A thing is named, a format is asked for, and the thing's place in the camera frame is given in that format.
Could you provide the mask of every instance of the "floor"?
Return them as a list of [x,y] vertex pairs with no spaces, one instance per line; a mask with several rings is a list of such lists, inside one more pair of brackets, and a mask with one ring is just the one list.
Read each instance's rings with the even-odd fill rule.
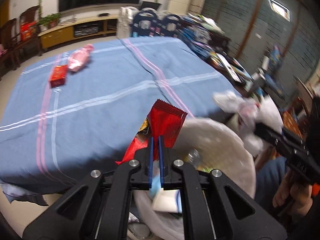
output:
[[[42,58],[51,57],[60,53],[63,53],[68,50],[73,50],[80,48],[88,43],[97,43],[101,41],[110,41],[116,39],[115,36],[97,38],[93,40],[85,40],[80,41],[71,45],[63,46],[61,48],[51,50],[42,55]],[[2,77],[0,81],[0,120],[2,119],[6,104],[10,97],[11,91],[15,86],[20,74],[23,70],[39,60],[39,57],[33,57],[24,63],[21,64],[21,67],[16,71],[10,71],[6,75]],[[52,205],[60,195],[51,194],[44,195],[45,200],[49,205]],[[43,211],[45,211],[48,207],[38,206],[34,203],[29,202],[18,202],[13,201],[11,204],[8,202],[7,198],[4,196],[3,192],[0,190],[0,211],[2,215],[5,217],[7,222],[11,225],[11,227],[17,232],[19,236],[22,236],[23,230],[25,227],[33,221],[36,217],[38,217]]]

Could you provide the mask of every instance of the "metal screw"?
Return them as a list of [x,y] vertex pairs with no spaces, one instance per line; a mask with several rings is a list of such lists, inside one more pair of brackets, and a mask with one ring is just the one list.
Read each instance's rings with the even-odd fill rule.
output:
[[138,160],[131,160],[131,161],[129,161],[129,165],[132,167],[137,167],[139,165],[139,161]]
[[211,174],[212,174],[212,176],[218,178],[218,177],[220,177],[222,175],[222,172],[220,170],[213,170],[211,172]]
[[93,170],[93,171],[91,171],[90,175],[91,175],[91,177],[93,177],[93,178],[98,178],[98,177],[100,177],[100,175],[101,175],[101,171],[99,171],[99,170]]
[[173,164],[177,167],[181,167],[184,164],[184,162],[183,160],[175,160]]

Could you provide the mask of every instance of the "white stripe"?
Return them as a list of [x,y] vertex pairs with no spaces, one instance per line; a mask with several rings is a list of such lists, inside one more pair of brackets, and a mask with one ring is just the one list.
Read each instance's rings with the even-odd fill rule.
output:
[[[137,46],[137,47],[143,46],[143,45],[148,45],[149,46],[149,45],[158,45],[158,44],[163,44],[163,43],[174,43],[174,42],[180,42],[180,40],[179,39],[172,39],[170,41],[158,41],[158,42],[151,42],[151,43],[140,42],[140,43],[135,44],[135,46]],[[126,49],[126,47],[124,47],[124,46],[116,46],[116,47],[105,48],[105,49],[97,49],[97,50],[94,50],[92,53],[100,53],[100,52],[112,51],[112,50],[118,50],[118,49]],[[55,62],[57,62],[57,60],[54,60],[54,61],[51,61],[49,63],[43,64],[41,66],[35,67],[35,68],[30,69],[28,71],[22,72],[21,75],[28,74],[30,72],[33,72],[33,71],[37,70],[37,69],[52,65]]]
[[[54,104],[53,104],[53,110],[56,111],[58,109],[58,101],[59,101],[59,93],[60,93],[61,89],[60,88],[56,88],[54,90],[55,92],[55,96],[54,96]],[[58,169],[58,171],[60,171],[63,175],[65,175],[66,177],[68,177],[69,179],[73,179],[70,178],[69,176],[67,176],[66,174],[64,174],[61,170],[60,167],[58,165],[58,160],[57,160],[57,152],[56,152],[56,131],[57,131],[57,117],[54,117],[52,120],[52,132],[51,132],[51,151],[52,151],[52,159],[54,162],[54,165],[56,166],[56,168]]]
[[[186,77],[183,77],[183,78],[174,77],[172,79],[167,79],[166,81],[169,83],[169,85],[176,86],[176,85],[180,85],[182,83],[192,83],[192,82],[197,82],[197,81],[203,81],[203,80],[217,78],[217,77],[220,77],[220,76],[221,76],[221,74],[216,72],[216,73],[200,74],[200,75],[195,75],[195,76],[186,76]],[[158,83],[159,86],[164,87],[163,80],[159,80],[159,81],[157,81],[157,83]],[[11,127],[11,128],[3,129],[3,130],[0,130],[0,131],[7,131],[7,130],[15,129],[15,128],[18,128],[18,127],[25,126],[27,124],[38,122],[41,119],[44,120],[45,118],[53,118],[53,117],[56,117],[56,116],[60,116],[60,115],[68,114],[68,113],[71,113],[71,112],[79,111],[79,110],[87,108],[87,107],[110,103],[110,102],[116,101],[116,100],[118,100],[120,98],[123,98],[123,97],[125,97],[127,95],[130,95],[132,93],[135,93],[137,91],[145,90],[145,89],[148,89],[148,88],[156,88],[156,87],[157,87],[156,82],[154,82],[152,80],[142,81],[142,82],[140,82],[140,83],[138,83],[138,84],[136,84],[136,85],[134,85],[132,87],[128,87],[126,89],[120,90],[120,91],[118,91],[116,93],[113,93],[113,94],[110,94],[110,95],[107,95],[107,96],[92,98],[92,99],[89,99],[89,100],[84,100],[84,101],[81,101],[81,102],[73,104],[73,105],[65,106],[65,107],[62,107],[62,108],[54,110],[54,111],[46,112],[44,114],[45,117],[42,117],[42,118],[38,118],[39,115],[35,115],[34,117],[25,119],[25,120],[27,120],[27,122],[25,122],[23,124],[20,124],[18,126],[14,126],[14,127]],[[23,122],[23,120],[19,121],[19,122],[16,122],[16,123],[13,123],[13,124],[9,124],[9,125],[0,127],[0,128],[9,127],[9,126],[15,125],[17,123],[21,123],[21,122]]]

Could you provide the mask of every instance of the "red snack packet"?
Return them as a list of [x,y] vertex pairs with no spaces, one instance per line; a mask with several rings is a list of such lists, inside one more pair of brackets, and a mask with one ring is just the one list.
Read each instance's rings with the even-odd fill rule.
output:
[[164,137],[164,146],[172,148],[181,127],[186,119],[187,113],[169,105],[168,103],[157,100],[150,113],[148,120],[154,140],[153,159],[158,159],[158,138],[160,135]]
[[144,142],[141,142],[137,137],[133,139],[127,150],[125,151],[125,154],[122,158],[122,161],[116,162],[116,164],[120,165],[121,163],[128,162],[134,158],[134,154],[137,150],[146,148],[148,146],[148,140],[144,140]]
[[68,65],[57,66],[53,69],[50,77],[51,88],[64,85],[67,78]]

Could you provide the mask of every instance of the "potted plant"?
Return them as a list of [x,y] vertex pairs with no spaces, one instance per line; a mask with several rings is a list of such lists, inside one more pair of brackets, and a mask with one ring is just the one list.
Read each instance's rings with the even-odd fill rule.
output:
[[49,29],[54,28],[55,26],[58,25],[58,22],[61,18],[61,14],[60,13],[53,13],[48,15],[49,17]]
[[40,19],[39,25],[45,26],[47,27],[47,29],[51,29],[58,25],[60,18],[60,13],[49,14],[46,17]]

